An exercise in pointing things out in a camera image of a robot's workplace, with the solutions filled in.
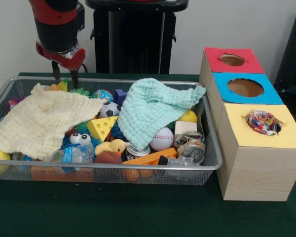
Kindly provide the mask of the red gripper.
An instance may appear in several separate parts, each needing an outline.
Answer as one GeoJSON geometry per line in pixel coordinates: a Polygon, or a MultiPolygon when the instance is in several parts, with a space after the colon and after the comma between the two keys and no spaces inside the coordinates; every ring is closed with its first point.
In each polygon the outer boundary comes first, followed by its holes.
{"type": "Polygon", "coordinates": [[[36,49],[39,55],[52,61],[51,64],[53,76],[57,81],[61,80],[60,68],[58,66],[58,64],[60,64],[62,67],[70,70],[74,89],[77,89],[79,87],[78,70],[79,67],[82,65],[86,55],[86,52],[83,48],[77,45],[69,52],[53,53],[44,49],[41,46],[40,41],[38,40],[36,42],[36,49]]]}

